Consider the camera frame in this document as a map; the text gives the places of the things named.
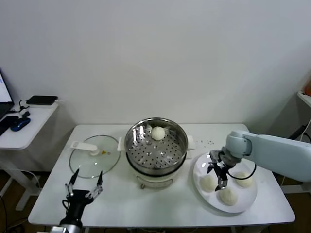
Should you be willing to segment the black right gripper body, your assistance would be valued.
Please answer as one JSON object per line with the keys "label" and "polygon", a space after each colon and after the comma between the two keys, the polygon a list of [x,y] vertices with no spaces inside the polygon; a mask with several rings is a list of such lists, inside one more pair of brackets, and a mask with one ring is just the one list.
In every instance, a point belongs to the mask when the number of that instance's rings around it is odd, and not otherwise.
{"label": "black right gripper body", "polygon": [[221,159],[212,158],[211,160],[217,178],[221,181],[227,181],[228,167],[226,164]]}

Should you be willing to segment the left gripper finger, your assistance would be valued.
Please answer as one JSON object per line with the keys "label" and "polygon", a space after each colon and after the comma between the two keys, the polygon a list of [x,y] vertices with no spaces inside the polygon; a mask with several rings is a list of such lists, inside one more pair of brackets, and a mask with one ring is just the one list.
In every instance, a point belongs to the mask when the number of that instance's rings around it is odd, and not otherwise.
{"label": "left gripper finger", "polygon": [[75,173],[71,176],[69,183],[65,184],[65,189],[66,189],[66,196],[67,197],[72,197],[73,196],[73,186],[75,184],[75,181],[78,177],[79,169],[75,171]]}
{"label": "left gripper finger", "polygon": [[97,198],[101,194],[101,192],[103,191],[103,187],[102,187],[103,178],[102,178],[102,176],[103,176],[103,172],[101,171],[99,174],[96,186],[87,193],[87,195],[86,195],[87,198]]}

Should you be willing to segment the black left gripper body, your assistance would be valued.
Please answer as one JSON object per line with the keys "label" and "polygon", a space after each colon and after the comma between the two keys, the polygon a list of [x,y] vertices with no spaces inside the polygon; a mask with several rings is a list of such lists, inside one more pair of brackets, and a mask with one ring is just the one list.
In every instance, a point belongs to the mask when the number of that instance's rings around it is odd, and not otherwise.
{"label": "black left gripper body", "polygon": [[60,225],[82,226],[81,218],[84,208],[94,201],[93,197],[87,197],[87,190],[74,190],[73,196],[67,197],[69,206],[66,210],[66,216],[60,221]]}

